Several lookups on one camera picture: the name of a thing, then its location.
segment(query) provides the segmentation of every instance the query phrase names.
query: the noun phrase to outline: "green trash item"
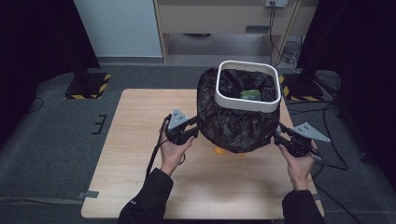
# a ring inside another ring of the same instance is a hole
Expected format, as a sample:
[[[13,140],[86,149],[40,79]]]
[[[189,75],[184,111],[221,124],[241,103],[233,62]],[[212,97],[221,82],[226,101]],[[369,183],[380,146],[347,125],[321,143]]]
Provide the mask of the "green trash item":
[[[258,90],[241,91],[241,99],[251,100],[251,101],[261,101],[262,93]]]

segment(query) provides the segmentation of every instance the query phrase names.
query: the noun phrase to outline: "black jacket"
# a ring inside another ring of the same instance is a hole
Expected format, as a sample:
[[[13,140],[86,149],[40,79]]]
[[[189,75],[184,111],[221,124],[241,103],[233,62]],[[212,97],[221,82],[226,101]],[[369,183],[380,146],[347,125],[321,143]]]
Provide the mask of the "black jacket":
[[[162,223],[172,187],[171,177],[155,168],[136,197],[122,208],[119,224]],[[325,223],[309,190],[288,193],[282,206],[285,224]]]

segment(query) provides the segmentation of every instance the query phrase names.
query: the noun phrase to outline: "wooden desk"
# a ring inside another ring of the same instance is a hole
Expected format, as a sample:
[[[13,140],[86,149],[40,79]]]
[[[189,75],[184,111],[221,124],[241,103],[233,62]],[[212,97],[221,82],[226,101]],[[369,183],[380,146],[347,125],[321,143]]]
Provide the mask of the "wooden desk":
[[[196,90],[125,90],[120,98],[90,185],[97,198],[86,198],[84,217],[119,216],[121,208],[142,188],[163,119],[178,107],[196,115]],[[281,105],[281,121],[291,127]],[[287,164],[275,145],[245,156],[214,153],[201,134],[176,169],[165,218],[281,219],[283,197],[291,191]],[[161,155],[153,167],[160,167]],[[309,188],[316,193],[312,181]],[[317,201],[323,212],[320,201]]]
[[[272,36],[283,52],[290,35],[305,35],[314,17],[318,0],[289,0],[275,11]],[[166,62],[172,34],[247,34],[247,26],[270,27],[271,8],[265,0],[154,0],[157,24]],[[264,34],[267,48],[271,41]],[[280,61],[274,49],[273,62]]]

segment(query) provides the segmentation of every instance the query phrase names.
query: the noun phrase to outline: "wall socket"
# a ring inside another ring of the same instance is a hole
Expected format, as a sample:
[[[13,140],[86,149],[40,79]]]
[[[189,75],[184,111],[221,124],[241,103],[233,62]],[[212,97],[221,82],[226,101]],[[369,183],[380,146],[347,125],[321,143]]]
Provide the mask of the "wall socket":
[[[289,0],[265,0],[265,6],[271,7],[271,3],[275,3],[275,7],[286,7]]]

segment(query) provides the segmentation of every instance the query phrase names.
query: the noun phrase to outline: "person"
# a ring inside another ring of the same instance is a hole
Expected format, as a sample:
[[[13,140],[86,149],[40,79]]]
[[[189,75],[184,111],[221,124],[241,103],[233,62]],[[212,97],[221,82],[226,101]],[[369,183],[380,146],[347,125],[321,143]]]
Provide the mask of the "person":
[[[177,146],[167,141],[163,131],[161,144],[162,166],[154,168],[139,193],[120,211],[119,224],[153,224],[162,223],[166,202],[173,187],[172,173],[180,164],[183,154],[191,146],[193,137]],[[315,200],[308,190],[308,175],[314,165],[314,159],[307,155],[294,158],[278,145],[280,152],[288,163],[288,174],[294,190],[282,201],[285,224],[321,224],[325,223]]]

